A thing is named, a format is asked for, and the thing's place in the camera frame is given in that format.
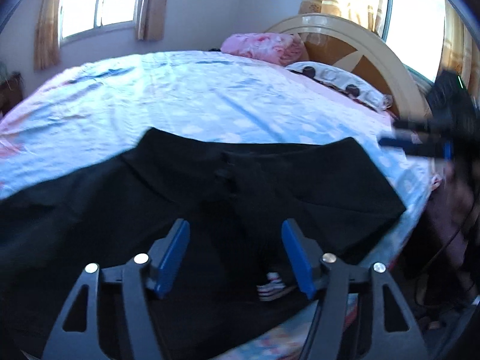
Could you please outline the black pants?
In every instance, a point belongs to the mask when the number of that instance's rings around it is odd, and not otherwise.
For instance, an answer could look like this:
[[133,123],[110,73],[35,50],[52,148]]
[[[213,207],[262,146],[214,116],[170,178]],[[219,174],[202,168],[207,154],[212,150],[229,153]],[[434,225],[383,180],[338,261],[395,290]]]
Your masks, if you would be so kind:
[[153,128],[131,150],[1,202],[1,319],[16,345],[41,355],[87,264],[126,263],[185,219],[188,250],[151,314],[173,359],[210,359],[306,306],[281,241],[285,220],[357,264],[404,212],[351,138],[226,144]]

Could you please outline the white pillow with dark dots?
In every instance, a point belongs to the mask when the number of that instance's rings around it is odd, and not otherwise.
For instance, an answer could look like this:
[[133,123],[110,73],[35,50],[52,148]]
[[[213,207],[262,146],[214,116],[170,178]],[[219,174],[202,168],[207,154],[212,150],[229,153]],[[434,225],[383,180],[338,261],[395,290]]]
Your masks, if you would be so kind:
[[392,95],[383,94],[366,80],[339,67],[307,61],[292,63],[286,69],[327,86],[374,111],[387,111],[393,106]]

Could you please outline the cream and brown headboard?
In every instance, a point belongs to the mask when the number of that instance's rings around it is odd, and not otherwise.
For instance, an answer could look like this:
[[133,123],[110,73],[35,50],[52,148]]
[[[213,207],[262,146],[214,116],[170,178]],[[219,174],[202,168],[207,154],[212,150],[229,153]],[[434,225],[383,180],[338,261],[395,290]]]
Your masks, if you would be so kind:
[[299,35],[310,60],[351,72],[391,95],[395,116],[423,119],[431,115],[406,66],[382,38],[366,28],[337,16],[312,13],[291,16],[268,31]]

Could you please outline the pink floral folded blanket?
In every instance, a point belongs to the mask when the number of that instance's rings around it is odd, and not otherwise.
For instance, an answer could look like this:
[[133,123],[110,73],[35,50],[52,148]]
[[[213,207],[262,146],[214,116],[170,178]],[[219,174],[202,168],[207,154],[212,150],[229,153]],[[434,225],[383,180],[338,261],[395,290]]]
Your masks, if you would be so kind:
[[224,54],[288,66],[308,59],[307,49],[299,35],[284,33],[238,33],[221,45]]

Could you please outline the pink and blue bedspread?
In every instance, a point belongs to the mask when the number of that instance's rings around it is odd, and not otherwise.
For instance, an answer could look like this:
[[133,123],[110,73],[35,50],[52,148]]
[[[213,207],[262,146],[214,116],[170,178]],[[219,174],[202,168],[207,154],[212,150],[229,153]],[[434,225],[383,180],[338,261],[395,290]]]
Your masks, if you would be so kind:
[[128,150],[149,128],[228,143],[353,137],[407,208],[367,263],[396,260],[431,194],[427,160],[377,145],[388,115],[269,63],[177,51],[86,63],[47,80],[1,120],[1,196]]

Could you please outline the brown wooden desk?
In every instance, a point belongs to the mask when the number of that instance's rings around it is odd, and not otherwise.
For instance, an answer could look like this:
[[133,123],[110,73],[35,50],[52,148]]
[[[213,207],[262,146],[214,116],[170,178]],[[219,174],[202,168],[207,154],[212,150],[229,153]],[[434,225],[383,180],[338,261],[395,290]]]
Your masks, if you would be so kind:
[[23,77],[20,72],[13,72],[0,86],[0,111],[4,117],[24,100]]

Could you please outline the left beige curtain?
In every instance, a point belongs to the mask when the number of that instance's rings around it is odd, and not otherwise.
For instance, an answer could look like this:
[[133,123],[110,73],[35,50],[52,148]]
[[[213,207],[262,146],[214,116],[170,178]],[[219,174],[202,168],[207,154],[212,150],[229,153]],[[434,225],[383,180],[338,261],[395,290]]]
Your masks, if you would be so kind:
[[60,0],[42,0],[33,43],[33,68],[42,71],[59,64]]

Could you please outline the beige curtain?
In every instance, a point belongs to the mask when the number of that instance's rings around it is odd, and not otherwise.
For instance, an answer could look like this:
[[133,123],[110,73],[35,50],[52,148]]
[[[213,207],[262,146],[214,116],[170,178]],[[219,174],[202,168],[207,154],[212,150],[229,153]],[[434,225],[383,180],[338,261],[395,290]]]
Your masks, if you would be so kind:
[[135,36],[138,41],[161,41],[168,0],[136,0]]
[[33,43],[33,68],[42,71],[59,64],[60,0],[42,0]]

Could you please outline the right beige curtain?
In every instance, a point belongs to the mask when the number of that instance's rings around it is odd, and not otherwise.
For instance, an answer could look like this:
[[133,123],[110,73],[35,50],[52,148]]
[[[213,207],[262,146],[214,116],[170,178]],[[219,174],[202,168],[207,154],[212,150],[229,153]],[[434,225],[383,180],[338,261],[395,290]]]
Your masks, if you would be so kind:
[[135,36],[138,41],[161,41],[168,0],[136,0]]

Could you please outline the window with white frame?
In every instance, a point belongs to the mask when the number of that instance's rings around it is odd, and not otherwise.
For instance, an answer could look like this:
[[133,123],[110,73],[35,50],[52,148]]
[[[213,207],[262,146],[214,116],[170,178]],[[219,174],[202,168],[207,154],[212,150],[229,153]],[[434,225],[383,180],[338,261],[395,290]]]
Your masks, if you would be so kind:
[[59,0],[60,41],[96,30],[131,24],[137,0]]

